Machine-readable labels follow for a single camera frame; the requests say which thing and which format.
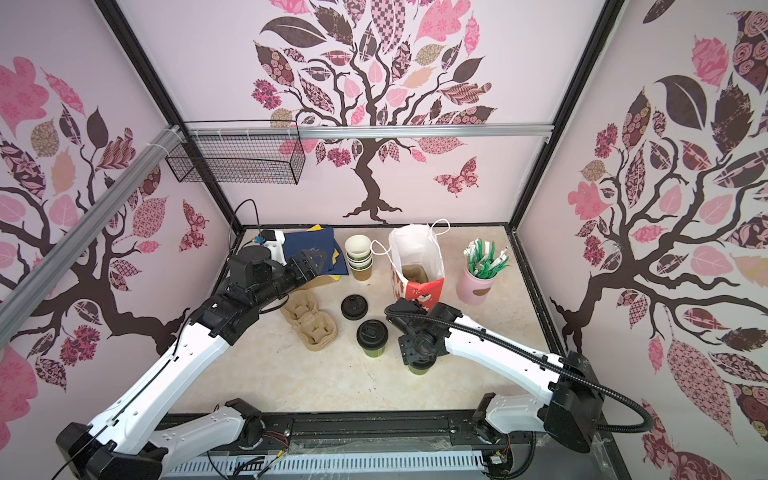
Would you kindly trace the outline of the black cup lid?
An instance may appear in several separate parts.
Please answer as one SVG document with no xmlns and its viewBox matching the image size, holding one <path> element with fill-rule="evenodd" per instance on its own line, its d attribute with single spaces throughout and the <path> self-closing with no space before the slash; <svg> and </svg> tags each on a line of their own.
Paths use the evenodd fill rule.
<svg viewBox="0 0 768 480">
<path fill-rule="evenodd" d="M 380 320 L 370 319 L 361 323 L 356 331 L 358 344 L 362 341 L 388 341 L 387 326 Z"/>
</svg>

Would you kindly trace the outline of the green paper coffee cup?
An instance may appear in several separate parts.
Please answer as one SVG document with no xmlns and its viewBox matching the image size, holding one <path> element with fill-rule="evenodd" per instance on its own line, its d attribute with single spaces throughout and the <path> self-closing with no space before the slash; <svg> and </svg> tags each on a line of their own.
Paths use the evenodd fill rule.
<svg viewBox="0 0 768 480">
<path fill-rule="evenodd" d="M 377 358 L 384 354 L 386 341 L 362 341 L 359 343 L 359 346 L 368 357 Z"/>
</svg>

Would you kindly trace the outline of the red white paper bag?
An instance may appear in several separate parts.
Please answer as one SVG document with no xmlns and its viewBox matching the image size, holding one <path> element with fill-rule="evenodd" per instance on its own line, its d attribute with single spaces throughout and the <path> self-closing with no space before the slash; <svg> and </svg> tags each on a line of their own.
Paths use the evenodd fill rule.
<svg viewBox="0 0 768 480">
<path fill-rule="evenodd" d="M 445 266 L 438 238 L 450 229 L 450 222 L 441 218 L 431 224 L 395 228 L 389 233 L 387 244 L 371 242 L 371 253 L 384 256 L 389 262 L 397 299 L 416 300 L 426 310 L 439 302 Z"/>
</svg>

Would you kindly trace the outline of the single pulp cup carrier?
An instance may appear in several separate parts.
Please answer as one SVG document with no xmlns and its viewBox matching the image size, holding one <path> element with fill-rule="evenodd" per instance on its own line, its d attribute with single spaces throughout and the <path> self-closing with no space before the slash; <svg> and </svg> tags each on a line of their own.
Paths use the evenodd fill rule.
<svg viewBox="0 0 768 480">
<path fill-rule="evenodd" d="M 409 283 L 427 284 L 429 282 L 429 276 L 420 264 L 404 265 L 402 275 Z"/>
</svg>

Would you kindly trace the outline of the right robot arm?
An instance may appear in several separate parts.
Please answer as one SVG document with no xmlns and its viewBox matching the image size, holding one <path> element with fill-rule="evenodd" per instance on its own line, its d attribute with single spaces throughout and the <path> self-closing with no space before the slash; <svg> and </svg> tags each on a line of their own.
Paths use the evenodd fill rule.
<svg viewBox="0 0 768 480">
<path fill-rule="evenodd" d="M 398 342 L 407 367 L 428 370 L 438 358 L 452 355 L 524 389 L 519 396 L 484 397 L 477 422 L 486 436 L 546 433 L 572 451 L 587 453 L 598 432 L 645 434 L 655 425 L 640 403 L 600 384 L 580 353 L 560 356 L 525 346 L 442 302 L 425 309 L 417 301 L 399 299 L 384 315 L 401 332 Z"/>
</svg>

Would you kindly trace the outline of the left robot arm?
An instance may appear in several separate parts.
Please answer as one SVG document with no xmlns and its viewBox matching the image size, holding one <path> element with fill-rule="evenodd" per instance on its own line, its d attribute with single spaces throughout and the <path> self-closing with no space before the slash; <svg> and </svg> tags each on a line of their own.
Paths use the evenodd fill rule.
<svg viewBox="0 0 768 480">
<path fill-rule="evenodd" d="M 110 407 L 57 436 L 64 467 L 78 479 L 159 479 L 178 465 L 224 445 L 244 450 L 264 437 L 262 413 L 242 399 L 168 430 L 158 426 L 190 385 L 264 313 L 326 273 L 335 245 L 289 256 L 274 240 L 241 248 L 229 275 L 189 316 L 178 338 Z"/>
</svg>

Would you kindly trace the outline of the blue napkin stack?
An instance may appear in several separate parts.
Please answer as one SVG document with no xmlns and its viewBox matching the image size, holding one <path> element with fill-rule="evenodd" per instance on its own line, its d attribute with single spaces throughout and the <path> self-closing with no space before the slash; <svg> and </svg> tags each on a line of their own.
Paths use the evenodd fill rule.
<svg viewBox="0 0 768 480">
<path fill-rule="evenodd" d="M 315 231 L 297 231 L 285 234 L 282 246 L 285 259 L 303 250 L 317 250 L 325 254 L 320 274 L 323 276 L 345 276 L 348 274 L 346 261 L 342 258 L 332 228 Z"/>
</svg>

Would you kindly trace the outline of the stack of black lids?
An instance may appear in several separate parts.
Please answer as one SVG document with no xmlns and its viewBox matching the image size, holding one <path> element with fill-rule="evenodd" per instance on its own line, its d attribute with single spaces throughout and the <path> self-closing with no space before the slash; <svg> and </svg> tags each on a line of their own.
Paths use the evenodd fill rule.
<svg viewBox="0 0 768 480">
<path fill-rule="evenodd" d="M 368 313 L 368 301 L 359 294 L 351 294 L 345 297 L 340 305 L 343 317 L 350 321 L 358 321 Z"/>
</svg>

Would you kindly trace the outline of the pulp cup carrier tray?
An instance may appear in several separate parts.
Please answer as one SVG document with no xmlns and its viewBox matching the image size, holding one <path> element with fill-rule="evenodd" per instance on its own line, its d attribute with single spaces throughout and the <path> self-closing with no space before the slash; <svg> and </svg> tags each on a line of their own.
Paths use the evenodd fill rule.
<svg viewBox="0 0 768 480">
<path fill-rule="evenodd" d="M 292 293 L 280 309 L 284 319 L 310 351 L 324 349 L 338 335 L 333 318 L 319 309 L 315 295 L 307 290 Z"/>
</svg>

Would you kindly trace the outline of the green white straw packets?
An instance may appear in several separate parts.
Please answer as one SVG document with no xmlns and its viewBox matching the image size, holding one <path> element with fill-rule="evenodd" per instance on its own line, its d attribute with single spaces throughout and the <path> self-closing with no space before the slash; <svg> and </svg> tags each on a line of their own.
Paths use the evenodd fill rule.
<svg viewBox="0 0 768 480">
<path fill-rule="evenodd" d="M 494 241 L 477 238 L 463 250 L 469 274 L 480 280 L 494 279 L 509 266 L 506 249 L 498 250 Z"/>
</svg>

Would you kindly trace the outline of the stack of paper cups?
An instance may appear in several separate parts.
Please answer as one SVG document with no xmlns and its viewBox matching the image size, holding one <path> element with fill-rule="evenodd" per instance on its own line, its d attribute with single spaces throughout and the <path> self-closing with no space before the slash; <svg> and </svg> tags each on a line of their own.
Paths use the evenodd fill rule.
<svg viewBox="0 0 768 480">
<path fill-rule="evenodd" d="M 362 234 L 349 237 L 344 245 L 349 271 L 358 281 L 366 281 L 371 277 L 373 253 L 372 240 Z"/>
</svg>

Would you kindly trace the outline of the aluminium frame bar back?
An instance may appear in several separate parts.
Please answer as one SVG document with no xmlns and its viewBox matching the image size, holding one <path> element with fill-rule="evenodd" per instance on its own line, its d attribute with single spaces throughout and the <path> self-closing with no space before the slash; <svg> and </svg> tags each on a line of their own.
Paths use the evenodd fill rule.
<svg viewBox="0 0 768 480">
<path fill-rule="evenodd" d="M 543 137 L 549 139 L 554 131 L 546 123 L 496 123 L 478 125 L 398 125 L 398 126 L 225 126 L 222 122 L 212 127 L 187 127 L 193 137 L 282 135 L 302 140 L 377 139 L 377 138 L 437 138 L 437 137 Z"/>
</svg>

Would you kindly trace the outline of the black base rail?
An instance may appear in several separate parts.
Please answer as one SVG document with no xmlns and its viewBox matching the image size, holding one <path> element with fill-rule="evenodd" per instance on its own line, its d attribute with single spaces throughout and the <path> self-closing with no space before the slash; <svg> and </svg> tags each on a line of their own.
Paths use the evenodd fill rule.
<svg viewBox="0 0 768 480">
<path fill-rule="evenodd" d="M 563 447 L 546 433 L 518 431 L 486 436 L 477 422 L 479 409 L 261 413 L 265 433 L 258 447 L 244 450 L 224 445 L 203 454 L 282 457 L 286 454 L 472 451 L 482 454 L 486 471 L 463 473 L 480 479 L 626 479 L 629 476 L 613 437 L 607 434 L 596 435 L 586 454 Z M 170 414 L 158 428 L 168 430 L 207 414 Z M 357 474 L 345 478 L 461 474 Z"/>
</svg>

